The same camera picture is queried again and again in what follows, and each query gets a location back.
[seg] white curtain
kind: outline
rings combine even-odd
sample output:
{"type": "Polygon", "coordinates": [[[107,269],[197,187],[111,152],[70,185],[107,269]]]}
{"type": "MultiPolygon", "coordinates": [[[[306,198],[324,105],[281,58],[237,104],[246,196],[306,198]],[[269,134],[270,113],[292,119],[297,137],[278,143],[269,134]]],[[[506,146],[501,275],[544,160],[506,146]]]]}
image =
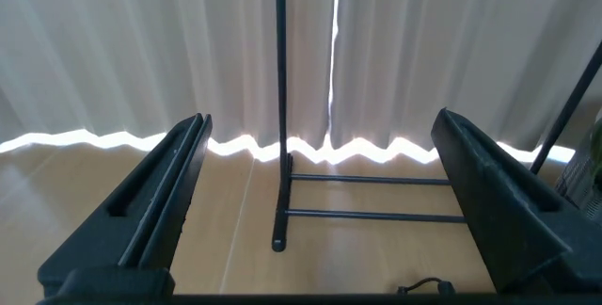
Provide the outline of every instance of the white curtain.
{"type": "MultiPolygon", "coordinates": [[[[601,40],[602,0],[340,0],[333,146],[403,136],[431,149],[446,106],[532,150],[601,40]]],[[[600,74],[578,111],[590,122],[600,74]]]]}
{"type": "MultiPolygon", "coordinates": [[[[289,127],[319,147],[332,0],[287,1],[289,127]]],[[[0,142],[80,128],[149,136],[197,112],[214,116],[217,141],[277,142],[275,10],[275,0],[0,0],[0,142]]]]}

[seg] black metal pole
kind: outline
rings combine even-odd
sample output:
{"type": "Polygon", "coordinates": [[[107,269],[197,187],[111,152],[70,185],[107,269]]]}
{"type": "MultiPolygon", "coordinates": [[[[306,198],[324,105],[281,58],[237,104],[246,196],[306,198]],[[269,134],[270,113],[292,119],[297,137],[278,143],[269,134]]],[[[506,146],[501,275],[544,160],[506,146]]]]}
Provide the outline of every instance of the black metal pole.
{"type": "Polygon", "coordinates": [[[280,141],[280,190],[272,233],[272,249],[286,248],[286,229],[291,199],[292,158],[286,148],[286,0],[276,0],[277,72],[278,72],[278,126],[280,141]]]}
{"type": "Polygon", "coordinates": [[[571,119],[573,112],[575,112],[575,109],[579,105],[581,98],[583,98],[583,94],[585,94],[587,87],[589,87],[592,83],[592,80],[594,80],[595,74],[598,72],[601,64],[602,41],[598,44],[598,48],[595,50],[594,55],[587,64],[585,71],[583,71],[583,74],[573,89],[573,92],[568,97],[566,104],[564,104],[561,114],[558,116],[556,121],[554,121],[554,125],[552,125],[551,130],[547,134],[546,139],[542,144],[542,150],[537,154],[537,157],[533,161],[533,164],[531,165],[531,172],[534,174],[537,174],[539,169],[544,165],[549,151],[552,149],[552,146],[554,146],[554,143],[556,143],[556,140],[558,140],[558,137],[561,135],[566,123],[571,119]]]}
{"type": "Polygon", "coordinates": [[[290,209],[289,216],[297,217],[340,217],[352,219],[374,219],[374,220],[406,220],[406,221],[430,221],[444,223],[466,223],[464,217],[460,216],[436,216],[436,215],[408,215],[374,212],[352,212],[352,211],[323,211],[323,210],[300,210],[290,209]]]}
{"type": "Polygon", "coordinates": [[[344,175],[323,175],[323,174],[291,174],[291,179],[302,181],[329,181],[329,182],[348,182],[348,183],[376,183],[376,184],[407,184],[407,185],[449,185],[447,179],[432,178],[389,178],[389,177],[362,177],[362,176],[344,176],[344,175]]]}

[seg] curtain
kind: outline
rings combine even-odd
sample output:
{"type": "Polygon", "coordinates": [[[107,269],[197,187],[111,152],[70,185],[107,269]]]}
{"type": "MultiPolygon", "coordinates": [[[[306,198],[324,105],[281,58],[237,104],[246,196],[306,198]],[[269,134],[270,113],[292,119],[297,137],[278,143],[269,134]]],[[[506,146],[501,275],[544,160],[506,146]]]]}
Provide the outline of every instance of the curtain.
{"type": "MultiPolygon", "coordinates": [[[[332,0],[287,1],[289,128],[319,147],[332,0]]],[[[277,142],[275,0],[0,0],[0,38],[0,142],[150,136],[197,112],[219,142],[277,142]]]]}
{"type": "MultiPolygon", "coordinates": [[[[338,24],[335,148],[355,137],[386,148],[402,136],[431,149],[433,120],[448,107],[532,150],[602,40],[602,0],[340,0],[338,24]]],[[[589,125],[600,74],[576,116],[589,125]]]]}

